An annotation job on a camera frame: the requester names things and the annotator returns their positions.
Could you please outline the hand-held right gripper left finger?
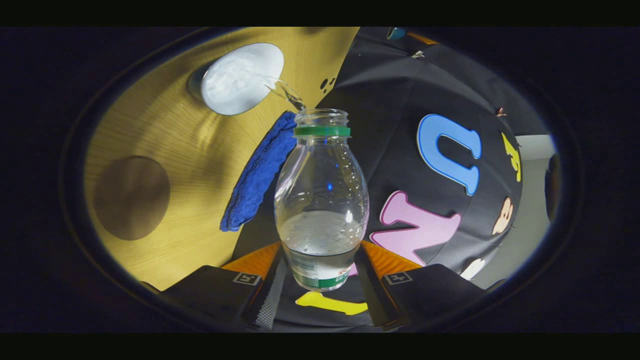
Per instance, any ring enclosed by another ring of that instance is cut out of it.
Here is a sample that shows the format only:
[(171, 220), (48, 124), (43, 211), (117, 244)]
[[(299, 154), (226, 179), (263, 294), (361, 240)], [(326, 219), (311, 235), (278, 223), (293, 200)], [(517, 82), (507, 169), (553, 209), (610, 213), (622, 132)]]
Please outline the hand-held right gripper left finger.
[(203, 265), (162, 294), (226, 330), (270, 331), (287, 273), (276, 242), (222, 267)]

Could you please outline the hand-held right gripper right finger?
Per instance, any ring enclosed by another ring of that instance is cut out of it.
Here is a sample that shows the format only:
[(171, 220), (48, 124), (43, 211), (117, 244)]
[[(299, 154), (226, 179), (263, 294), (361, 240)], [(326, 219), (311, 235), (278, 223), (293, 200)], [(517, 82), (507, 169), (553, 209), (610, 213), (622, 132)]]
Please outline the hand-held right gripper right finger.
[(486, 291), (441, 264), (419, 266), (364, 241), (356, 252), (373, 325), (385, 331), (422, 331), (451, 325)]

